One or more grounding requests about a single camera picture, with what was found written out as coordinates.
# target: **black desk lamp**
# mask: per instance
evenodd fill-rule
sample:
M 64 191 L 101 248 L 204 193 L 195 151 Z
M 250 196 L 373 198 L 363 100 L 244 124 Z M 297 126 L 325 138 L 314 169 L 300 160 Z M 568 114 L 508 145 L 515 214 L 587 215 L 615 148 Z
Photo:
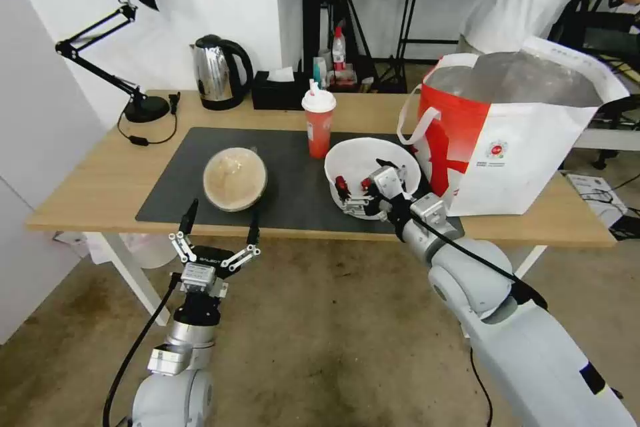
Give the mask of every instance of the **black desk lamp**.
M 122 80 L 115 75 L 111 75 L 110 73 L 105 72 L 99 67 L 96 67 L 91 62 L 85 60 L 80 57 L 80 52 L 85 48 L 93 45 L 99 40 L 102 40 L 104 37 L 112 34 L 113 32 L 120 30 L 120 28 L 128 25 L 135 20 L 135 11 L 137 9 L 136 6 L 132 5 L 129 0 L 119 0 L 122 3 L 122 6 L 118 8 L 112 14 L 106 16 L 102 20 L 94 23 L 92 26 L 82 30 L 81 32 L 75 34 L 71 38 L 66 40 L 62 40 L 55 45 L 55 50 L 58 54 L 63 57 L 68 58 L 72 62 L 77 63 L 83 68 L 86 68 L 91 73 L 98 75 L 101 79 L 108 81 L 111 85 L 115 85 L 120 90 L 126 92 L 130 96 L 130 100 L 125 107 L 124 114 L 127 120 L 135 123 L 143 123 L 152 120 L 159 119 L 169 113 L 169 104 L 168 102 L 161 97 L 148 97 L 144 93 L 140 92 L 140 86 L 135 85 L 125 80 Z M 140 2 L 144 3 L 149 8 L 154 10 L 158 10 L 158 2 L 159 0 L 140 0 Z M 96 27 L 108 22 L 112 18 L 117 17 L 118 15 L 122 15 L 125 17 L 125 20 L 116 25 L 115 27 L 107 30 L 100 35 L 96 35 L 94 37 L 90 37 L 87 41 L 82 43 L 81 45 L 74 46 L 74 44 L 84 41 L 86 39 L 83 38 L 88 32 L 94 30 Z

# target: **bag handle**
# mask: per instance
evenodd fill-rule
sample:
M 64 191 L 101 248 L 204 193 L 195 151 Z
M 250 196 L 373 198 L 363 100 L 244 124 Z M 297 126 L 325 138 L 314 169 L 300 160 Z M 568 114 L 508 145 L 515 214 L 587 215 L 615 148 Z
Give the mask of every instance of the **bag handle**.
M 425 113 L 422 114 L 422 118 L 418 122 L 418 125 L 415 126 L 415 130 L 411 134 L 411 137 L 409 137 L 409 139 L 405 139 L 405 136 L 402 134 L 402 127 L 403 125 L 405 125 L 405 120 L 407 119 L 407 110 L 409 109 L 409 102 L 411 101 L 411 97 L 413 97 L 413 94 L 419 90 L 422 90 L 421 83 L 419 85 L 416 85 L 415 88 L 411 91 L 411 93 L 407 97 L 407 100 L 405 101 L 405 104 L 402 106 L 402 109 L 400 110 L 400 116 L 398 118 L 398 128 L 396 130 L 396 133 L 398 135 L 398 140 L 403 145 L 413 145 L 415 142 L 420 140 L 422 136 L 425 135 L 425 132 L 429 128 L 429 125 L 431 125 L 431 121 L 435 118 L 437 119 L 440 118 L 440 112 L 436 110 L 434 107 L 429 107 L 425 111 Z

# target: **lamp base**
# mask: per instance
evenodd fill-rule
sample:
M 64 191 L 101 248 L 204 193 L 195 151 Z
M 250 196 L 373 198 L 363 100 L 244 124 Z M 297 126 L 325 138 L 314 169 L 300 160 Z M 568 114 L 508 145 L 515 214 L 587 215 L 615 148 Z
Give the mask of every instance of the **lamp base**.
M 125 117 L 133 123 L 147 123 L 158 120 L 169 113 L 169 102 L 162 97 L 147 97 L 129 100 L 125 107 Z

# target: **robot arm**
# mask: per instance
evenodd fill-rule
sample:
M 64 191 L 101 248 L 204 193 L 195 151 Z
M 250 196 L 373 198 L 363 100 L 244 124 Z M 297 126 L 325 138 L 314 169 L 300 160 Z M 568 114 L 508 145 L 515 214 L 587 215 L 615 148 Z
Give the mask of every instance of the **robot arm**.
M 433 289 L 523 425 L 635 426 L 544 299 L 514 281 L 507 256 L 491 242 L 461 238 L 442 200 L 433 194 L 411 199 L 398 189 L 397 174 L 382 167 L 369 177 L 372 203 L 429 268 Z
M 428 268 L 429 282 L 455 314 L 495 385 L 526 427 L 635 426 L 614 391 L 558 321 L 545 300 L 513 275 L 507 256 L 491 242 L 463 238 L 446 218 L 441 199 L 413 199 L 403 189 L 403 170 L 380 163 L 352 197 L 344 179 L 336 187 L 345 211 L 388 220 L 398 238 Z M 240 252 L 193 246 L 197 201 L 170 239 L 183 263 L 185 303 L 175 312 L 166 342 L 153 349 L 129 425 L 200 427 L 212 404 L 205 370 L 219 322 L 223 280 L 258 256 L 257 221 Z
M 147 377 L 135 395 L 131 425 L 136 427 L 201 427 L 213 402 L 213 380 L 207 371 L 220 322 L 219 305 L 227 294 L 225 280 L 260 255 L 257 211 L 249 228 L 247 246 L 233 253 L 194 246 L 189 239 L 195 221 L 195 199 L 176 234 L 169 240 L 184 270 L 181 291 L 185 301 L 173 314 L 165 343 L 155 347 Z

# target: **tissue box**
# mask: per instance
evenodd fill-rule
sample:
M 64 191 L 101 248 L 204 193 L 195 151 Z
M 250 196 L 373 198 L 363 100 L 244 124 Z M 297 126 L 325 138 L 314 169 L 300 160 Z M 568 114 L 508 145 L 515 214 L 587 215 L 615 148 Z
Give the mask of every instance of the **tissue box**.
M 256 110 L 302 110 L 302 97 L 309 89 L 303 72 L 293 72 L 292 82 L 268 80 L 268 71 L 258 71 L 253 79 L 251 96 Z

